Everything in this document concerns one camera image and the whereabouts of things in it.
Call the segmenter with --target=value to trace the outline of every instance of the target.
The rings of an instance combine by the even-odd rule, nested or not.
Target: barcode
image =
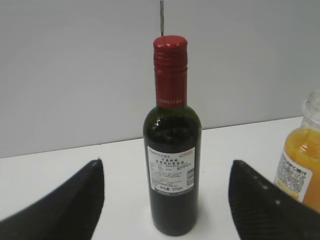
[[[186,173],[186,185],[192,185],[194,183],[195,169],[191,169]]]

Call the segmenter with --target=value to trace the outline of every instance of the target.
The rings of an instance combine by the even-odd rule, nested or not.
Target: metal rod
[[[160,29],[161,36],[165,34],[165,3],[164,0],[160,0]]]

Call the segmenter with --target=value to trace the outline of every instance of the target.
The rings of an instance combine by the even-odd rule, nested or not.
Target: plastic bottle
[[[287,137],[274,184],[320,213],[320,89],[302,107],[300,128]]]

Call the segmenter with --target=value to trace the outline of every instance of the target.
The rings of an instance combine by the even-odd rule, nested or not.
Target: white label
[[[283,151],[274,184],[294,199],[302,202],[306,195],[312,171],[292,161]]]
[[[163,195],[177,196],[193,189],[195,148],[179,153],[159,152],[147,147],[151,188]]]

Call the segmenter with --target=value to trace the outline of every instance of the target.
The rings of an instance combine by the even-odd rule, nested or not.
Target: red wine bottle
[[[154,43],[156,107],[143,125],[151,214],[155,227],[180,236],[196,224],[202,127],[187,106],[187,40]]]

